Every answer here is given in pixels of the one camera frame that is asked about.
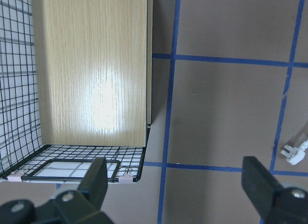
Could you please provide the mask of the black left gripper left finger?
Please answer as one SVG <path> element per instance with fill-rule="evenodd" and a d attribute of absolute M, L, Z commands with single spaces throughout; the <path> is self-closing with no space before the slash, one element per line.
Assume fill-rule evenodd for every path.
<path fill-rule="evenodd" d="M 112 224 L 101 211 L 108 189 L 107 161 L 95 159 L 76 189 L 57 193 L 36 207 L 28 199 L 0 206 L 2 224 Z"/>

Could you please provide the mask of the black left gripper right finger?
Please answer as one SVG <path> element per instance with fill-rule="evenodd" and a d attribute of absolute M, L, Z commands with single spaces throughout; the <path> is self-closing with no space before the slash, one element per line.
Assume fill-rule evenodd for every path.
<path fill-rule="evenodd" d="M 242 189 L 265 224 L 306 224 L 308 191 L 280 183 L 254 156 L 243 157 Z"/>

